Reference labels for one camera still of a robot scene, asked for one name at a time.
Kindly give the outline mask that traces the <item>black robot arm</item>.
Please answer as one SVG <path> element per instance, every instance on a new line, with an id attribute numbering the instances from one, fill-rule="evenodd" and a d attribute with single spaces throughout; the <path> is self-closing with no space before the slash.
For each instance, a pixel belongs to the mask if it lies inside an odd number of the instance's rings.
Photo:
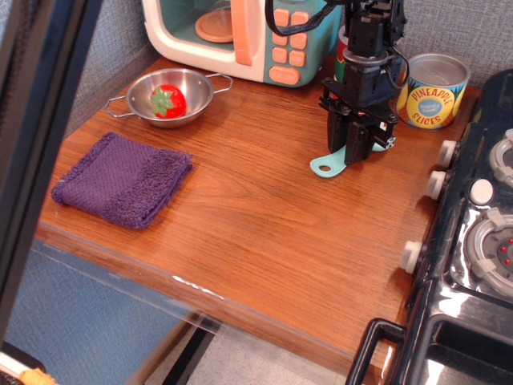
<path id="1" fill-rule="evenodd" d="M 398 117 L 390 102 L 406 85 L 406 59 L 397 41 L 404 35 L 402 1 L 350 1 L 345 5 L 344 73 L 322 81 L 320 105 L 328 112 L 328 148 L 344 151 L 344 165 L 366 160 L 374 146 L 392 148 Z"/>

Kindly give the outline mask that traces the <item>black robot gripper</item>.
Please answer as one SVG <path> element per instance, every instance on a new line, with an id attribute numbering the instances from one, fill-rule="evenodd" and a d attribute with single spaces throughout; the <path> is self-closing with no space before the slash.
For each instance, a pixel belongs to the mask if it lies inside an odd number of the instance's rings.
<path id="1" fill-rule="evenodd" d="M 342 81 L 327 78 L 320 107 L 328 112 L 327 136 L 330 153 L 345 146 L 345 164 L 367 160 L 373 146 L 394 145 L 398 117 L 390 101 L 399 89 L 399 57 L 345 56 Z"/>

